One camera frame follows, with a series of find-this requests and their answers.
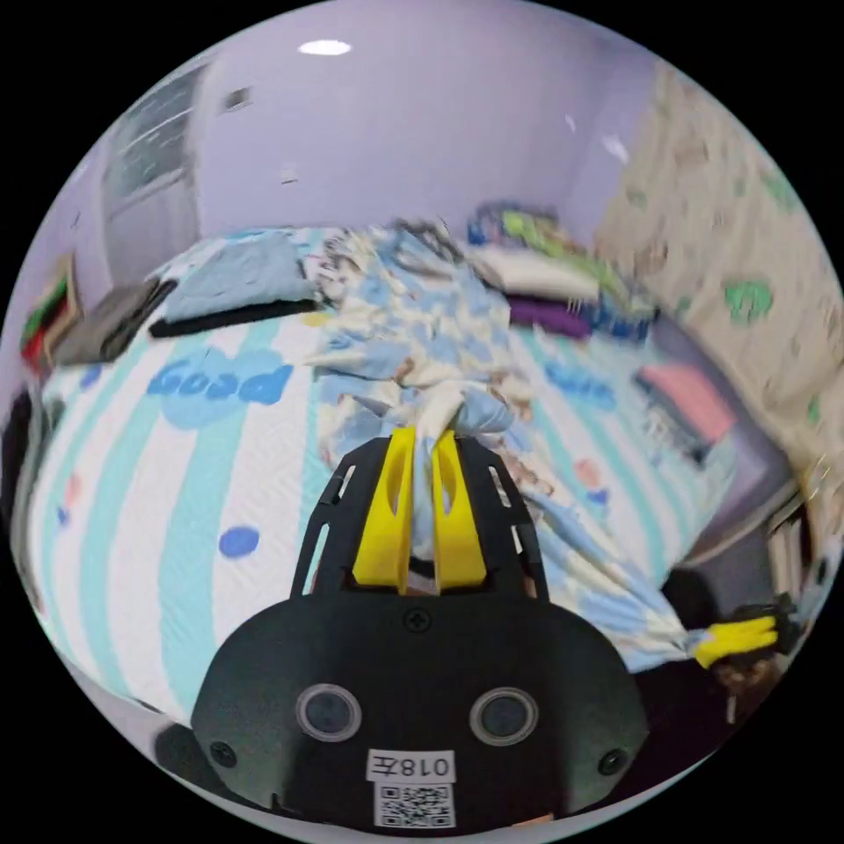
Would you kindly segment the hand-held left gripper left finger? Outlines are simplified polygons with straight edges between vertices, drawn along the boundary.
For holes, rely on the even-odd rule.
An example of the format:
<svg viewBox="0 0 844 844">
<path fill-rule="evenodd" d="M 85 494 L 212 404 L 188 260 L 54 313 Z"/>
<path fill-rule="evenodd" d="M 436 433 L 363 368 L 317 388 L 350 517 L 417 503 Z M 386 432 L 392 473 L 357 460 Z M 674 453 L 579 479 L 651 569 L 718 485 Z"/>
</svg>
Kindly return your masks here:
<svg viewBox="0 0 844 844">
<path fill-rule="evenodd" d="M 363 588 L 407 587 L 415 444 L 412 427 L 397 428 L 389 438 L 352 569 Z"/>
</svg>

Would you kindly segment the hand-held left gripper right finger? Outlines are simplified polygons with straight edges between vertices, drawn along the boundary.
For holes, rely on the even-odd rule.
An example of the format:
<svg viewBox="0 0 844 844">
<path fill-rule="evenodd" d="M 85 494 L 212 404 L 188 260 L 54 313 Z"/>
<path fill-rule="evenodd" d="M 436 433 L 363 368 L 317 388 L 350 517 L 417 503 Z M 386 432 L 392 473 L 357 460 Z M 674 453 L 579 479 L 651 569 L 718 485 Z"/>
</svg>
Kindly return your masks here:
<svg viewBox="0 0 844 844">
<path fill-rule="evenodd" d="M 475 589 L 486 580 L 457 440 L 443 433 L 432 452 L 433 565 L 439 589 Z"/>
</svg>

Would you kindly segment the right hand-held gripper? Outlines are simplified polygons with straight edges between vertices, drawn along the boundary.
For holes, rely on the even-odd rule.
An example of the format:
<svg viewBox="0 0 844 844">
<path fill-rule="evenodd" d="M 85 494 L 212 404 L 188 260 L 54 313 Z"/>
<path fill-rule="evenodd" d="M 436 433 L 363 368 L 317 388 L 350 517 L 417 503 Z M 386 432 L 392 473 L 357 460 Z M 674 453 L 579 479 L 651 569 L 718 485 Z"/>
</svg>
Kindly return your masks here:
<svg viewBox="0 0 844 844">
<path fill-rule="evenodd" d="M 770 654 L 794 654 L 801 644 L 806 623 L 788 593 L 780 593 L 759 618 L 712 625 L 695 648 L 702 667 L 732 660 L 754 662 Z"/>
</svg>

